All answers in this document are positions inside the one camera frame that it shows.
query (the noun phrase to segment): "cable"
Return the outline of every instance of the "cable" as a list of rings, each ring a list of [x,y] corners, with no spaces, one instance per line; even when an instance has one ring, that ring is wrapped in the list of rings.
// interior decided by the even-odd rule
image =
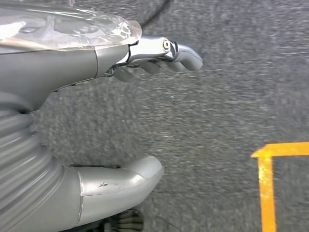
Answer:
[[[169,9],[171,5],[171,3],[173,2],[173,0],[165,0],[161,7],[160,7],[159,9],[158,9],[156,12],[155,12],[155,14],[151,15],[151,17],[149,17],[148,19],[145,20],[143,23],[141,23],[141,27],[142,29],[147,27],[148,25],[152,23],[154,20],[158,19],[161,13]]]

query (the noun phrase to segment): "scuff mark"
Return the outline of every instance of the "scuff mark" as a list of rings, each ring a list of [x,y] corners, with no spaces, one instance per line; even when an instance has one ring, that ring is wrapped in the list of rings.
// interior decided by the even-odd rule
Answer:
[[[105,186],[107,186],[107,185],[109,185],[109,183],[103,182],[103,183],[99,185],[99,188],[100,188],[100,187],[105,187]]]

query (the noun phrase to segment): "pavement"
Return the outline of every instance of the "pavement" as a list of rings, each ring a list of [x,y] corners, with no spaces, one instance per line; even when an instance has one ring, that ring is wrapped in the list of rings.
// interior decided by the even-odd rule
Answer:
[[[143,22],[162,0],[76,0]],[[145,28],[201,54],[199,72],[97,79],[51,94],[34,114],[67,162],[153,155],[164,178],[141,207],[145,232],[262,231],[258,163],[268,143],[309,140],[305,0],[174,0]],[[309,228],[309,157],[274,158],[278,232]]]

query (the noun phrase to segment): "yellow road marking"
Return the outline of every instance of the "yellow road marking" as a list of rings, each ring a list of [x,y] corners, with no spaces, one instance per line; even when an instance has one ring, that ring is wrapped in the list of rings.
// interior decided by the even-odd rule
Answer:
[[[274,157],[274,156],[307,156],[309,143],[284,143],[267,144],[265,147],[254,152],[251,157]]]
[[[259,158],[259,183],[263,232],[276,232],[273,158]]]
[[[262,232],[276,232],[276,210],[274,195],[273,157],[309,155],[309,143],[268,144],[254,152],[259,158]]]

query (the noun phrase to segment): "clear plastic wrap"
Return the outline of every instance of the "clear plastic wrap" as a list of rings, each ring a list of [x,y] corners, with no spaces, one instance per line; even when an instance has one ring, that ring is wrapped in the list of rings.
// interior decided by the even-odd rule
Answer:
[[[0,1],[0,44],[30,49],[79,50],[133,44],[142,35],[136,21],[73,8]]]

